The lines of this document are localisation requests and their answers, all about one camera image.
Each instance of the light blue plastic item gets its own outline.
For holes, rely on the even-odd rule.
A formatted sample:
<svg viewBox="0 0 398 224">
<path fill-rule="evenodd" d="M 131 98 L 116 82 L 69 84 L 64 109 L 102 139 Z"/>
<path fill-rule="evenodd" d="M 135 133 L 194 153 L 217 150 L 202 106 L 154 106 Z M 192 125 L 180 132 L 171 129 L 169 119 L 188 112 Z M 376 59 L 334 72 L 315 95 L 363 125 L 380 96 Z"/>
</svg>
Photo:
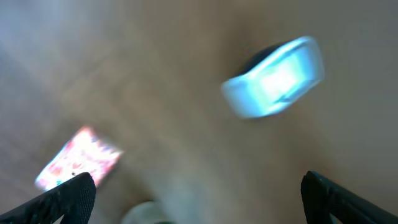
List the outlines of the light blue plastic item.
<svg viewBox="0 0 398 224">
<path fill-rule="evenodd" d="M 259 63 L 221 87 L 231 107 L 242 118 L 281 112 L 325 76 L 322 56 L 312 37 L 273 45 L 261 54 L 264 58 Z"/>
</svg>

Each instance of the blurry object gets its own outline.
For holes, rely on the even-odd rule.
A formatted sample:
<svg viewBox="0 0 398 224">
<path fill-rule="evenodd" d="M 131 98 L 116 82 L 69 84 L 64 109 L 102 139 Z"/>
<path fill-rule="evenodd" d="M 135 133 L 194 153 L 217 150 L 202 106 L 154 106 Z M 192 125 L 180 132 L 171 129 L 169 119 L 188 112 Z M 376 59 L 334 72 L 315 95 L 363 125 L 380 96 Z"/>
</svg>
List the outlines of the blurry object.
<svg viewBox="0 0 398 224">
<path fill-rule="evenodd" d="M 398 217 L 333 183 L 308 171 L 301 182 L 301 196 L 308 224 L 398 223 Z"/>
<path fill-rule="evenodd" d="M 98 139 L 89 127 L 81 128 L 36 178 L 35 185 L 50 190 L 88 172 L 96 186 L 119 160 L 122 151 Z"/>
<path fill-rule="evenodd" d="M 324 75 L 316 41 L 301 37 L 259 52 L 221 89 L 240 117 L 258 118 L 284 110 Z"/>
<path fill-rule="evenodd" d="M 93 179 L 89 173 L 82 173 L 0 215 L 0 223 L 51 224 L 63 215 L 61 224 L 87 224 L 95 194 Z"/>
<path fill-rule="evenodd" d="M 144 202 L 125 214 L 121 224 L 175 224 L 163 213 L 156 202 Z"/>
</svg>

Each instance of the beige surface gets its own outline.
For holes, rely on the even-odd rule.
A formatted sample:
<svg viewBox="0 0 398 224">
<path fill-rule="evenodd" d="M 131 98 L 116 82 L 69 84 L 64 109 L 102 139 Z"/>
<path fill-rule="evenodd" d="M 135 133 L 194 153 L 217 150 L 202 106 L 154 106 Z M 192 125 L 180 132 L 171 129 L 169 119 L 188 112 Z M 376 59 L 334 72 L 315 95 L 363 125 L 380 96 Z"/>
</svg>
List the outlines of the beige surface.
<svg viewBox="0 0 398 224">
<path fill-rule="evenodd" d="M 179 223 L 304 223 L 317 170 L 398 214 L 394 1 L 0 3 L 0 212 L 84 124 L 125 155 L 91 223 L 150 198 Z M 241 121 L 220 84 L 263 47 L 318 39 L 326 80 Z"/>
</svg>

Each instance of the card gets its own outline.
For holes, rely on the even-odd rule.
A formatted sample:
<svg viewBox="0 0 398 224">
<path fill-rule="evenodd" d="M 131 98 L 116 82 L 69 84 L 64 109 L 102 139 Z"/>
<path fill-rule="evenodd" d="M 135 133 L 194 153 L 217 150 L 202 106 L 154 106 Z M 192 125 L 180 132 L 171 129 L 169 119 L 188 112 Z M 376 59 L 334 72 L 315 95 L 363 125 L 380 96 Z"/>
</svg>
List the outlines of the card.
<svg viewBox="0 0 398 224">
<path fill-rule="evenodd" d="M 36 178 L 35 185 L 50 190 L 89 172 L 96 186 L 114 167 L 123 152 L 99 139 L 92 128 L 82 127 Z"/>
</svg>

